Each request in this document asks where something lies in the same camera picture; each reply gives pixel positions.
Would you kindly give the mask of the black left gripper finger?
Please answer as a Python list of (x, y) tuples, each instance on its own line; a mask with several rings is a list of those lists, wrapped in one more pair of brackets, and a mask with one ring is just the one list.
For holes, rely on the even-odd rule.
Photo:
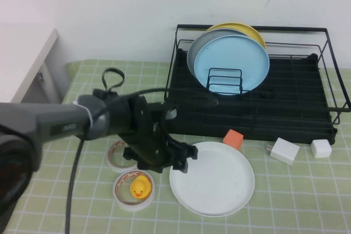
[(187, 161), (176, 161), (173, 166), (172, 170), (177, 170), (182, 173), (187, 173), (188, 172), (188, 162)]
[(198, 149), (195, 145), (180, 142), (168, 136), (168, 151), (174, 161), (182, 161), (187, 158), (197, 159)]

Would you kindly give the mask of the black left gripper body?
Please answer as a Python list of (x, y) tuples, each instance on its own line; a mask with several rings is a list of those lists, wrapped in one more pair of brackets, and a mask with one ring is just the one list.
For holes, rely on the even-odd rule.
[(111, 98), (108, 106), (107, 135), (118, 135), (127, 143), (125, 159), (137, 162), (140, 170), (162, 173), (170, 166), (178, 167), (178, 141), (164, 127), (165, 110), (161, 103), (151, 103), (139, 95)]

